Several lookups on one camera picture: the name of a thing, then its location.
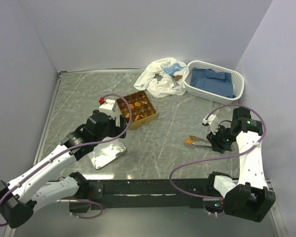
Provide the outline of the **metal tongs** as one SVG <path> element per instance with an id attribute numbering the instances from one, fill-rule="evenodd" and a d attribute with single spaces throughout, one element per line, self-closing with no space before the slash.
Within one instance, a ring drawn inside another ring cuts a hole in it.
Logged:
<path id="1" fill-rule="evenodd" d="M 205 147 L 205 148 L 211 148 L 212 145 L 211 143 L 204 138 L 199 138 L 193 135 L 190 135 L 188 139 L 192 139 L 193 140 L 193 144 L 187 144 L 185 142 L 185 144 L 189 145 L 189 146 L 193 146 L 193 147 Z"/>

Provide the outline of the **silver tin lid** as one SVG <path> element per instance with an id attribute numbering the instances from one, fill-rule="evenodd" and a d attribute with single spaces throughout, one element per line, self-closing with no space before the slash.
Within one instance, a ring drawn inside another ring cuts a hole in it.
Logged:
<path id="1" fill-rule="evenodd" d="M 97 145 L 87 156 L 91 160 L 93 167 L 99 170 L 113 162 L 126 152 L 126 147 L 120 139 L 105 142 Z"/>

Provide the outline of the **clear plastic tray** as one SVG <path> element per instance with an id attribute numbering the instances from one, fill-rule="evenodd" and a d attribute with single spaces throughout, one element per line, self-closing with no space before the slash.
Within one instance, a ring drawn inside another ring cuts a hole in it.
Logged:
<path id="1" fill-rule="evenodd" d="M 213 102 L 185 93 L 174 95 L 170 101 L 161 126 L 157 143 L 161 146 L 201 157 L 205 147 L 185 144 L 190 135 L 206 138 L 208 127 L 202 125 L 203 118 L 212 110 Z"/>

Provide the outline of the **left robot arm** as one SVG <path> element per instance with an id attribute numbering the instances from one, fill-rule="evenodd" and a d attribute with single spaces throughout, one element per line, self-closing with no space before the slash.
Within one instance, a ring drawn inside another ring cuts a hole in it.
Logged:
<path id="1" fill-rule="evenodd" d="M 94 110 L 86 123 L 66 135 L 46 158 L 30 170 L 7 183 L 0 180 L 0 214 L 5 220 L 4 225 L 17 228 L 36 211 L 58 199 L 85 197 L 89 193 L 89 182 L 79 172 L 51 185 L 47 182 L 60 170 L 91 153 L 97 145 L 125 138 L 129 127 L 125 116 L 119 116 L 119 126 L 115 120 Z"/>

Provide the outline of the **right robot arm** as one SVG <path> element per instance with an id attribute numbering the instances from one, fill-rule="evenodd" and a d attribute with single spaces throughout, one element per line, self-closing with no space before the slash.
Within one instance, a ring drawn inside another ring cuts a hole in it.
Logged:
<path id="1" fill-rule="evenodd" d="M 222 196 L 225 214 L 246 220 L 261 222 L 276 201 L 276 195 L 268 187 L 262 164 L 262 140 L 266 125 L 261 117 L 253 119 L 253 110 L 238 106 L 232 112 L 230 127 L 222 125 L 213 110 L 203 119 L 210 128 L 207 140 L 212 150 L 223 154 L 231 151 L 236 143 L 239 150 L 238 182 L 224 173 L 212 172 L 206 185 L 212 197 Z"/>

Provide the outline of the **gold cookie tin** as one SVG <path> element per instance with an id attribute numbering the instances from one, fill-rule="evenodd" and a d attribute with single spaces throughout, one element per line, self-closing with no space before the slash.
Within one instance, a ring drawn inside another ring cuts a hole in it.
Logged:
<path id="1" fill-rule="evenodd" d="M 130 118 L 126 118 L 126 123 L 131 122 L 129 129 L 135 129 L 145 123 L 151 122 L 156 119 L 157 117 L 157 111 L 155 109 L 155 106 L 153 105 L 152 101 L 149 99 L 148 95 L 144 91 L 138 91 L 129 95 L 124 96 L 125 100 L 128 102 L 128 104 L 135 105 L 135 102 L 141 101 L 147 101 L 147 104 L 142 104 L 139 107 L 135 106 L 135 109 L 132 111 L 132 116 Z M 126 115 L 129 113 L 128 107 L 126 103 L 118 98 L 116 99 L 119 111 L 122 115 Z M 134 121 L 136 115 L 144 115 L 145 118 Z"/>

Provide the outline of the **blue folded cloth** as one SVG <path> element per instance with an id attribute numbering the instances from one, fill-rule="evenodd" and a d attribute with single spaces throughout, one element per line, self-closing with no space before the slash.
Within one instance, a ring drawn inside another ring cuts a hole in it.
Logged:
<path id="1" fill-rule="evenodd" d="M 231 73 L 216 72 L 213 69 L 192 70 L 190 85 L 212 94 L 226 98 L 235 98 Z"/>

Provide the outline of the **white laundry basket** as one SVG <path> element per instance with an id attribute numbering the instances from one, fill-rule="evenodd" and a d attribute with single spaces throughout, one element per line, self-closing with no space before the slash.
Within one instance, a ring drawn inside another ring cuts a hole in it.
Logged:
<path id="1" fill-rule="evenodd" d="M 189 94 L 220 104 L 229 104 L 242 97 L 245 82 L 240 73 L 197 60 L 187 66 L 189 74 L 184 84 Z"/>

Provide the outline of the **white crumpled shirt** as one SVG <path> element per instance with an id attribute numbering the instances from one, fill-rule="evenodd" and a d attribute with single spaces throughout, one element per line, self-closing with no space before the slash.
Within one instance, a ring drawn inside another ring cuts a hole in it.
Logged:
<path id="1" fill-rule="evenodd" d="M 182 96 L 186 92 L 184 81 L 189 75 L 186 63 L 175 58 L 163 58 L 150 63 L 136 80 L 137 90 L 148 91 L 155 98 L 169 95 Z"/>

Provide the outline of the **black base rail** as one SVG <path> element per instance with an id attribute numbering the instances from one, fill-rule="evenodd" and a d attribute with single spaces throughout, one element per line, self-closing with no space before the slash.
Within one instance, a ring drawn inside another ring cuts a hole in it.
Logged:
<path id="1" fill-rule="evenodd" d="M 152 180 L 90 180 L 88 188 L 76 195 L 109 208 L 190 207 L 203 208 L 204 202 L 220 200 L 209 179 L 174 179 L 179 188 L 201 197 L 175 189 L 168 179 Z"/>

